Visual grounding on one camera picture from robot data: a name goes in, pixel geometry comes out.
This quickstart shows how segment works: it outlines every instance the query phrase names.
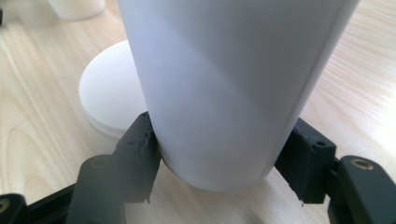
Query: black metal bracket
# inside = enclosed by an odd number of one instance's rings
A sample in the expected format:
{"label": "black metal bracket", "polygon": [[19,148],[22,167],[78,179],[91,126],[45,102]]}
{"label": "black metal bracket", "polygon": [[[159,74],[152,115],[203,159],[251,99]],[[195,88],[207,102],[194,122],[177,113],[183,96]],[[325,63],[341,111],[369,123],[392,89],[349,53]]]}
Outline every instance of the black metal bracket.
{"label": "black metal bracket", "polygon": [[[303,203],[331,197],[331,223],[396,223],[396,186],[375,162],[335,157],[335,144],[299,119],[276,169]],[[113,155],[90,158],[78,181],[26,206],[21,195],[0,196],[0,223],[124,223],[123,203],[149,201],[161,154],[149,114],[140,115]]]}
{"label": "black metal bracket", "polygon": [[303,203],[329,195],[332,224],[396,223],[396,186],[385,170],[361,157],[335,157],[335,144],[299,119],[276,169]]}

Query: white plastic bottle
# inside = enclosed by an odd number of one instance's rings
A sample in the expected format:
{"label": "white plastic bottle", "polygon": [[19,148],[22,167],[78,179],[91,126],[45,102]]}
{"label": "white plastic bottle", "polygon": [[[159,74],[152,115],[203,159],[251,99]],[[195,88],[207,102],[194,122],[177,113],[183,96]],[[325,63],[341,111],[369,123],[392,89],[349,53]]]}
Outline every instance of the white plastic bottle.
{"label": "white plastic bottle", "polygon": [[358,0],[119,0],[163,159],[202,189],[274,166]]}

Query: white cup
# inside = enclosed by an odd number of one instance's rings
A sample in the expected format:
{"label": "white cup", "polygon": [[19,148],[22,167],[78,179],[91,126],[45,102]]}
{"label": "white cup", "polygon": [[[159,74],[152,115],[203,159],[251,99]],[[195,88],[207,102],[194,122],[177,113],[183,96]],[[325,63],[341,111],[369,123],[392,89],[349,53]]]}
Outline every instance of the white cup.
{"label": "white cup", "polygon": [[163,160],[210,190],[266,176],[358,0],[119,0]]}
{"label": "white cup", "polygon": [[105,10],[105,0],[48,0],[59,18],[66,21],[84,21]]}

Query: white round lid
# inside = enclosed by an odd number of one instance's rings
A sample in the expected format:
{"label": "white round lid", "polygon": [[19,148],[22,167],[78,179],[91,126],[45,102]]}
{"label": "white round lid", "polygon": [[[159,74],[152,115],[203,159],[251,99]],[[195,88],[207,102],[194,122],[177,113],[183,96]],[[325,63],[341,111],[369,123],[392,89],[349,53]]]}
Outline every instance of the white round lid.
{"label": "white round lid", "polygon": [[127,40],[105,49],[88,64],[78,93],[90,123],[116,138],[147,111]]}

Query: light wood grain surface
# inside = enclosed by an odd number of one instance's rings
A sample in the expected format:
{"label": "light wood grain surface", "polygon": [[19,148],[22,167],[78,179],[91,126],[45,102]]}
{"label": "light wood grain surface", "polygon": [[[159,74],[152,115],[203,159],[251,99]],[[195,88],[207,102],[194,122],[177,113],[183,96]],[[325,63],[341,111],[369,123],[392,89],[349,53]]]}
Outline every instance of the light wood grain surface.
{"label": "light wood grain surface", "polygon": [[[33,203],[74,183],[83,161],[114,149],[116,140],[85,119],[78,82],[126,35],[115,0],[81,22],[58,20],[45,0],[0,7],[0,194]],[[361,0],[301,117],[337,144],[337,156],[377,161],[396,181],[396,1]],[[134,223],[328,223],[326,209],[302,206],[276,170],[252,188],[215,193],[163,165],[152,203],[126,205]]]}

